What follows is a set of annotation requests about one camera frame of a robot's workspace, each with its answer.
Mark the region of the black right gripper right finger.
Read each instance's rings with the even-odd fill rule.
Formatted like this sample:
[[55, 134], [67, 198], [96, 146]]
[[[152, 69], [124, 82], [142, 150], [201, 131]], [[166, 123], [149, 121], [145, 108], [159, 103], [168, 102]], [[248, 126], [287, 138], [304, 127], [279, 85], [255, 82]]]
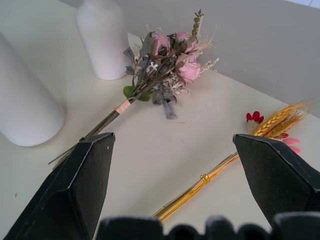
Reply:
[[320, 232], [320, 171], [285, 143], [235, 134], [250, 191], [273, 232]]

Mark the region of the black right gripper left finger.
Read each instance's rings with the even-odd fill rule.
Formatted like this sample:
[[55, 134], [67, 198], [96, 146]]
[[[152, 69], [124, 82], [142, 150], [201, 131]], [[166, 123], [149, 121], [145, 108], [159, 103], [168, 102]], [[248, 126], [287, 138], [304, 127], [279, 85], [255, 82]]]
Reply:
[[3, 240], [92, 240], [105, 202], [114, 133], [76, 144], [53, 170]]

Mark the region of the large white ceramic vase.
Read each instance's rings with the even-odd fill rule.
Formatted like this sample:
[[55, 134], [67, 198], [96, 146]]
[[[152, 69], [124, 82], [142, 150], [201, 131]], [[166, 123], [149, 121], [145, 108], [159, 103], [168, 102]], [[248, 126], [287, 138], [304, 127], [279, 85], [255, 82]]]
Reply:
[[31, 147], [53, 138], [65, 112], [0, 32], [0, 133]]

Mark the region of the slim white ceramic vase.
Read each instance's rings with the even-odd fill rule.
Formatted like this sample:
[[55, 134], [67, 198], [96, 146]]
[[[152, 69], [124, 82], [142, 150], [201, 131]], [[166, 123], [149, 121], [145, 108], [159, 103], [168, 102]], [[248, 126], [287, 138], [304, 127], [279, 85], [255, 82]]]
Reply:
[[95, 75], [102, 80], [125, 76], [129, 40], [125, 14], [115, 0], [83, 0], [76, 25]]

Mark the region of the golden wheat stalk bundle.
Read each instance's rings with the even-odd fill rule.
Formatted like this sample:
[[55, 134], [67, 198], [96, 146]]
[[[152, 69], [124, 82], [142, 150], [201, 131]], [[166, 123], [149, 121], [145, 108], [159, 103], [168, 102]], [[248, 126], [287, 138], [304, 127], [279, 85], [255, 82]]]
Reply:
[[[247, 122], [252, 122], [253, 124], [253, 127], [248, 132], [253, 136], [267, 137], [282, 141], [288, 137], [288, 131], [296, 127], [308, 116], [308, 112], [314, 105], [314, 100], [303, 100], [297, 103], [288, 104], [273, 112], [264, 120], [261, 120], [261, 116], [256, 118], [255, 114], [248, 113], [246, 115]], [[201, 175], [200, 180], [194, 185], [164, 205], [153, 216], [162, 223], [165, 222], [182, 206], [196, 196], [206, 185], [220, 175], [231, 165], [231, 163], [237, 161], [239, 158], [239, 154], [235, 152], [222, 160], [211, 171]]]

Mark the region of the pink rose bouquet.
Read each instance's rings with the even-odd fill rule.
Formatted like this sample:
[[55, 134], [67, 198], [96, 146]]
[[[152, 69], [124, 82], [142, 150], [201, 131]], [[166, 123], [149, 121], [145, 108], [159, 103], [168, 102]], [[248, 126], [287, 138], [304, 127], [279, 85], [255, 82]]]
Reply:
[[187, 85], [217, 63], [216, 60], [209, 60], [205, 64], [199, 62], [204, 50], [212, 47], [213, 39], [201, 38], [204, 13], [199, 10], [194, 15], [191, 32], [166, 35], [151, 31], [141, 40], [138, 54], [134, 54], [130, 47], [123, 52], [131, 61], [125, 72], [132, 77], [131, 84], [122, 90], [125, 101], [82, 140], [98, 135], [136, 101], [152, 101], [154, 105], [162, 106], [168, 120], [177, 117], [170, 103], [177, 102], [178, 95], [188, 93], [190, 90]]

